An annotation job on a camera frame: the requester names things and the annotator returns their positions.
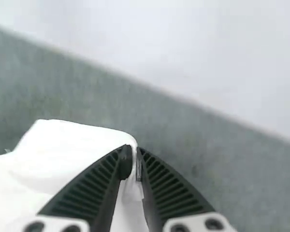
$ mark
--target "gray floor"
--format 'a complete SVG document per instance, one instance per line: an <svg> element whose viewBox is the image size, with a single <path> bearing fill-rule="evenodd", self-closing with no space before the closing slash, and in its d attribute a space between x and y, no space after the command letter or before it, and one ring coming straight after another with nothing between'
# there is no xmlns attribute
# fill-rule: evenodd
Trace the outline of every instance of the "gray floor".
<svg viewBox="0 0 290 232"><path fill-rule="evenodd" d="M290 140L290 0L0 0L0 27Z"/></svg>
<svg viewBox="0 0 290 232"><path fill-rule="evenodd" d="M290 145L0 31L0 154L38 118L116 128L241 232L290 232Z"/></svg>

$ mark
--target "screw hole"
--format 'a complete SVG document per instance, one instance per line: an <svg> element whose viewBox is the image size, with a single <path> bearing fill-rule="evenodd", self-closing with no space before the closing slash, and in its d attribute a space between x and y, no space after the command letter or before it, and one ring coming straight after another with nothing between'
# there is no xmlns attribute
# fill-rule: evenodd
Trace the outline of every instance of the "screw hole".
<svg viewBox="0 0 290 232"><path fill-rule="evenodd" d="M81 232L81 229L78 226L72 225L66 227L62 232Z"/></svg>
<svg viewBox="0 0 290 232"><path fill-rule="evenodd" d="M44 229L44 223L40 221L36 221L34 223L29 224L24 232L42 232Z"/></svg>
<svg viewBox="0 0 290 232"><path fill-rule="evenodd" d="M190 232L190 230L183 224L176 224L171 227L171 232Z"/></svg>
<svg viewBox="0 0 290 232"><path fill-rule="evenodd" d="M210 231L221 231L223 230L223 224L214 218L210 218L208 220L205 221L205 226L207 229L209 229Z"/></svg>

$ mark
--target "white wall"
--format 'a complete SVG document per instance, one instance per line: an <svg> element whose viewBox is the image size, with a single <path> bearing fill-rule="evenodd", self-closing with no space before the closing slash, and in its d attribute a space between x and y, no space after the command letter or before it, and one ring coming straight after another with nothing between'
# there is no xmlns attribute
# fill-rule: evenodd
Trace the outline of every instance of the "white wall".
<svg viewBox="0 0 290 232"><path fill-rule="evenodd" d="M290 138L290 0L0 0L0 25Z"/></svg>

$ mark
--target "black rubber pad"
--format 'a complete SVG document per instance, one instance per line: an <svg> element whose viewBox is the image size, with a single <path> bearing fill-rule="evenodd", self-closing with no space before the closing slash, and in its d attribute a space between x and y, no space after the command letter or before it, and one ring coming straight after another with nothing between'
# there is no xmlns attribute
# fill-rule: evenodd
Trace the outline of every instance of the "black rubber pad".
<svg viewBox="0 0 290 232"><path fill-rule="evenodd" d="M132 149L125 145L81 172L38 214L83 219L90 231L108 232L120 181L128 178L131 170Z"/></svg>
<svg viewBox="0 0 290 232"><path fill-rule="evenodd" d="M178 172L157 156L140 148L143 206L151 232L161 232L170 218L215 211Z"/></svg>

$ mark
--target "gray carpet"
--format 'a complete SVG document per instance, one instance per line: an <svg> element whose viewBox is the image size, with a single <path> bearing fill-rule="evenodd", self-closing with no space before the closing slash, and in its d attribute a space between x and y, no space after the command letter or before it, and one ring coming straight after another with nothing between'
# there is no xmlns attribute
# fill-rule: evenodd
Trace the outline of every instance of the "gray carpet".
<svg viewBox="0 0 290 232"><path fill-rule="evenodd" d="M290 232L290 145L0 31L0 154L38 118L115 128L241 232Z"/></svg>

